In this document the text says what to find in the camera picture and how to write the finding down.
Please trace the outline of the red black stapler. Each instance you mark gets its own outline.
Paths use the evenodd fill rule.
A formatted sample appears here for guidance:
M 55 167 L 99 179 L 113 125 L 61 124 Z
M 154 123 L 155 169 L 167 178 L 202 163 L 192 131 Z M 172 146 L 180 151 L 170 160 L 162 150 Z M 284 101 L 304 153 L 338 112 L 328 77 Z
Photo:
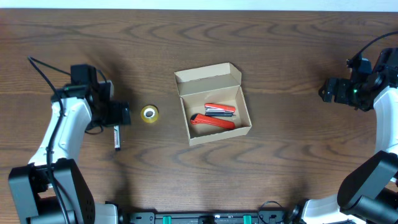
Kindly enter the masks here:
M 236 112 L 236 108 L 228 105 L 220 105 L 214 103 L 205 103 L 206 116 L 224 116 L 232 117 Z

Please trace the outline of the black marker pen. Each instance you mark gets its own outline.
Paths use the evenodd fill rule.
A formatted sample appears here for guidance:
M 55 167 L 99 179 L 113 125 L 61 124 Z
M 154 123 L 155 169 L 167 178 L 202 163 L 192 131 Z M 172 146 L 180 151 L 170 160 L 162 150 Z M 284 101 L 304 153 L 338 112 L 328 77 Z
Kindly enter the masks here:
M 120 126 L 114 126 L 114 148 L 115 151 L 121 150 L 121 135 L 120 135 Z

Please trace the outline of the yellow tape roll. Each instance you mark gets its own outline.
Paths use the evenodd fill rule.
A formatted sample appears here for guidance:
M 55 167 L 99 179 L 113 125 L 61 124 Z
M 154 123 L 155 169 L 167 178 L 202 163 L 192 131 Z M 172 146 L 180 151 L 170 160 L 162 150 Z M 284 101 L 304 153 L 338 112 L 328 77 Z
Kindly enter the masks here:
M 158 109 L 154 105 L 147 105 L 141 109 L 141 118 L 146 123 L 154 123 L 159 118 Z

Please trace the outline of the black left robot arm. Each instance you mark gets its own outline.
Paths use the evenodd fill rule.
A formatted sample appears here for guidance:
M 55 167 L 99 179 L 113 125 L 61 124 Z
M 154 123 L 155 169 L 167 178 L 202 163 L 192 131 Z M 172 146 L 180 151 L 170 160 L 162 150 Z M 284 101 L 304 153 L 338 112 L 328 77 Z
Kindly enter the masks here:
M 37 152 L 11 170 L 8 182 L 21 223 L 126 223 L 117 205 L 96 203 L 79 168 L 84 135 L 131 123 L 129 104 L 113 100 L 114 85 L 87 64 L 51 97 L 52 116 Z

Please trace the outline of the orange utility knife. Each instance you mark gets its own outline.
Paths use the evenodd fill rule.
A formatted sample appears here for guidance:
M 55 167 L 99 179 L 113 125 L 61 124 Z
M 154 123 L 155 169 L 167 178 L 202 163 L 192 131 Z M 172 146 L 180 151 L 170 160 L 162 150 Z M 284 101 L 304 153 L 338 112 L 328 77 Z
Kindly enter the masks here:
M 224 129 L 234 129 L 235 124 L 232 121 L 227 121 L 211 116 L 206 116 L 203 114 L 194 114 L 190 118 L 190 123 L 191 124 L 209 124 L 212 126 L 217 126 L 219 128 L 224 128 Z

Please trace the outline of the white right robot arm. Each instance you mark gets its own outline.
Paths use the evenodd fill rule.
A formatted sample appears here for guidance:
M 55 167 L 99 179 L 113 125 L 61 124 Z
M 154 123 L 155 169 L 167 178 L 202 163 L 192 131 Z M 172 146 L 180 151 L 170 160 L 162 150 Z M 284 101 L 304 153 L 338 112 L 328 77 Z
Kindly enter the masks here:
M 381 51 L 376 64 L 357 54 L 347 61 L 349 78 L 329 78 L 318 94 L 325 103 L 339 103 L 376 114 L 374 154 L 350 173 L 337 194 L 307 200 L 292 214 L 292 223 L 397 224 L 397 49 Z

